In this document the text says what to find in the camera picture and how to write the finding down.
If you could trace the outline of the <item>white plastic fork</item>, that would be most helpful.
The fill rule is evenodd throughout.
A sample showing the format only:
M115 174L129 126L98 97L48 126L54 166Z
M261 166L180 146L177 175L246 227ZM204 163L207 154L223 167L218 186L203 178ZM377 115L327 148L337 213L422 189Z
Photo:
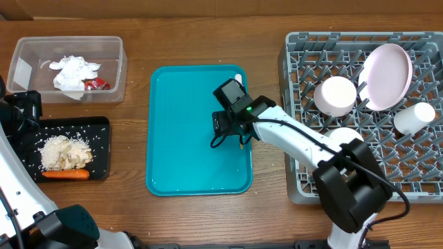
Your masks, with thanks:
M238 81L239 83L242 83L242 76L240 74L236 74L235 80Z

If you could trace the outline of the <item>white napkin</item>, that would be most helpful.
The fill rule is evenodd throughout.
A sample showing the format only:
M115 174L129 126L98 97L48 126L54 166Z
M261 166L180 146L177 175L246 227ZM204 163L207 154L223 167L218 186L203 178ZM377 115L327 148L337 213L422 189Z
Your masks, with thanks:
M81 100L86 91L83 81L97 78L100 67L101 64L87 62L83 57L73 55L49 64L50 69L59 71L53 80L53 86L74 100Z

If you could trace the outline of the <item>orange carrot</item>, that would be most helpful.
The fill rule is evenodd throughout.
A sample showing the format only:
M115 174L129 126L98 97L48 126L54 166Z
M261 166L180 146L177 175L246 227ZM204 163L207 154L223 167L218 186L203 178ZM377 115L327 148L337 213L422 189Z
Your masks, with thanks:
M48 172L43 172L42 175L46 178L55 178L55 179L68 179L68 180L87 180L87 179L89 179L89 172L85 169L48 171Z

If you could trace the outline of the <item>red snack wrapper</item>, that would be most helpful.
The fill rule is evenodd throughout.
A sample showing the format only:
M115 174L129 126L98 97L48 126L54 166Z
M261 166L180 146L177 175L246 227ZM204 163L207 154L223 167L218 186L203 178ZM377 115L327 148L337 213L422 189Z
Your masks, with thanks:
M91 90L109 90L110 84L106 83L104 80L100 79L99 77L91 80L84 80L84 89L86 91Z

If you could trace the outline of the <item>pink small bowl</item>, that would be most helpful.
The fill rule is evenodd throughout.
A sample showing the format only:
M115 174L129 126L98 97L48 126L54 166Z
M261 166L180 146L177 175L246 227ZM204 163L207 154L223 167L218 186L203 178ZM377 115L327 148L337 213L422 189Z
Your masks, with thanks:
M348 114L356 101L356 88L345 77L334 76L320 83L314 90L314 104L328 116Z

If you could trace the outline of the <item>white bowl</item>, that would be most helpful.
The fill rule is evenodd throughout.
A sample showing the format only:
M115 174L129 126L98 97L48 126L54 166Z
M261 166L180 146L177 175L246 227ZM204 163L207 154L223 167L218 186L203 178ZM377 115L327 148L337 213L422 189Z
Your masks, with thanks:
M352 142L354 139L363 141L363 137L358 131L348 127L331 129L326 133L324 133L323 135L329 138L334 144L337 145L348 144Z

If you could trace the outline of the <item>pink round plate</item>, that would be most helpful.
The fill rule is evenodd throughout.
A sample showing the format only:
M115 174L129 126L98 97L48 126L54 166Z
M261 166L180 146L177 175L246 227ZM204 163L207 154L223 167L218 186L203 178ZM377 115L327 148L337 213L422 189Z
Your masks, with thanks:
M366 108L383 111L395 106L412 82L413 65L399 45L384 44L374 49L359 74L359 97Z

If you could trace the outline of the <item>white paper cup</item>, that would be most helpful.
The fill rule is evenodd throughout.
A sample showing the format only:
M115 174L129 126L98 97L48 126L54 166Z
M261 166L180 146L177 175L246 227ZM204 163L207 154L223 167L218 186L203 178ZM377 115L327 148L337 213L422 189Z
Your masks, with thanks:
M415 134L434 118L434 108L426 102L419 102L397 113L394 116L394 126L399 133L404 135Z

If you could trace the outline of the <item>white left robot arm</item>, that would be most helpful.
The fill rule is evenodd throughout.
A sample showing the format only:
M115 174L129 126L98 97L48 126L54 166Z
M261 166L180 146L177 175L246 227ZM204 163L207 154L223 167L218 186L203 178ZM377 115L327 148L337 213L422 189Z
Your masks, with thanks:
M38 188L11 144L37 131L40 116L38 92L1 90L1 247L138 248L126 232L98 228L81 205L59 209Z

